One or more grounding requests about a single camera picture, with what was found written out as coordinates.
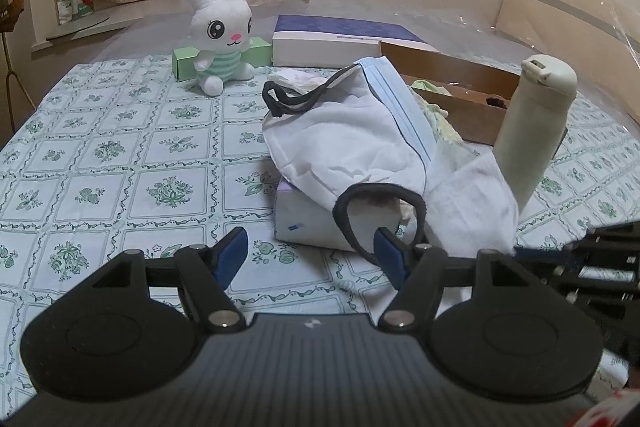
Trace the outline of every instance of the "white plush bunny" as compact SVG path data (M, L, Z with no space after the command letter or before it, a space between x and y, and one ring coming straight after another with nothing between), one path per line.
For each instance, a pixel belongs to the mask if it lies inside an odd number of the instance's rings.
M222 93L226 80L249 80L254 67L241 62L249 49L251 9L248 0L189 0L191 42L200 50L193 61L202 90L209 96Z

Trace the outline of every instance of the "white thermos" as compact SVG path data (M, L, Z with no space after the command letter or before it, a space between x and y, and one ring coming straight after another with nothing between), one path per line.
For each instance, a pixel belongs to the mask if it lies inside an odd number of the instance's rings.
M522 63L520 82L494 145L495 159L520 211L564 136L577 81L568 64L548 55L533 55Z

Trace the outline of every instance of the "tissue box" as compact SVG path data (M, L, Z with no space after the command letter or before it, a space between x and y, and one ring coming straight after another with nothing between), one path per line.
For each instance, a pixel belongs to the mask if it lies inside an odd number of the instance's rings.
M251 37L251 47L241 55L241 60L254 68L271 66L271 45L260 37Z
M197 54L198 50L196 48L178 48L174 50L172 65L174 77L178 82L196 78L196 70L193 69L193 59Z
M275 237L331 250L353 251L334 216L314 200L281 179L274 203ZM396 231L401 220L397 200L354 201L349 208L351 228L365 250L373 252L373 235L379 227Z
M273 34L273 65L344 68L364 57L380 57L381 41L435 51L398 24L279 15Z

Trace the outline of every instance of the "floral bedsheet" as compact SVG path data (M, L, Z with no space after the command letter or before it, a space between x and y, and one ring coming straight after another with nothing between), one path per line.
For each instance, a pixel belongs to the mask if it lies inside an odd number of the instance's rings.
M165 257L241 225L250 251L228 294L245 312L375 316L390 301L364 259L273 238L279 175L260 123L268 72L207 98L175 80L170 57L79 65L0 152L2 417L34 393L19 355L25 326L124 248ZM639 161L640 144L578 98L518 242L553 248L635 218ZM175 291L152 295L180 307Z

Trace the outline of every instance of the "bunny eye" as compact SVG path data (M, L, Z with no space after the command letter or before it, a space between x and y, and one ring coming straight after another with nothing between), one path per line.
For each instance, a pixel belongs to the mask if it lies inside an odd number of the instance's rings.
M219 39L225 32L225 25L223 25L222 21L212 21L209 23L209 28L207 28L207 35L211 39Z

